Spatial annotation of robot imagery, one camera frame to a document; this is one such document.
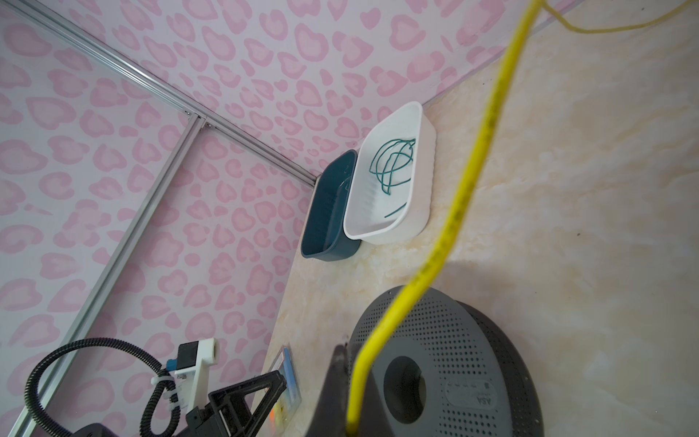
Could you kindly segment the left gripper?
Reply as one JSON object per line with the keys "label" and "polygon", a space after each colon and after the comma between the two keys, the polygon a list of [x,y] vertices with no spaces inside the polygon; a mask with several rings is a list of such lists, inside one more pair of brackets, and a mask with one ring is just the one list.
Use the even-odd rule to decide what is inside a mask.
{"label": "left gripper", "polygon": [[[186,415],[185,435],[191,437],[256,436],[282,393],[287,381],[280,371],[271,371],[229,387],[212,391],[209,406]],[[252,409],[247,398],[262,393]]]}

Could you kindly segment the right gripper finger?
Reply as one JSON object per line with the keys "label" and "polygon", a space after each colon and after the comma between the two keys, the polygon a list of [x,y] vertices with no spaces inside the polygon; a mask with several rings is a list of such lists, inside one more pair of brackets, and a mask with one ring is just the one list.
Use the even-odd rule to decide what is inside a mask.
{"label": "right gripper finger", "polygon": [[[307,437],[347,436],[345,425],[352,352],[347,343],[335,347]],[[380,390],[372,376],[365,389],[357,436],[393,436]]]}

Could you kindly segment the dark grey spool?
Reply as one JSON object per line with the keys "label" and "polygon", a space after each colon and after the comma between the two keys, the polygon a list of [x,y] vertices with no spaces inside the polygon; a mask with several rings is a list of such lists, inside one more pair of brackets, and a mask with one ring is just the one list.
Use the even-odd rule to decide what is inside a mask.
{"label": "dark grey spool", "polygon": [[430,289],[371,366],[358,436],[542,436],[520,353],[491,319]]}

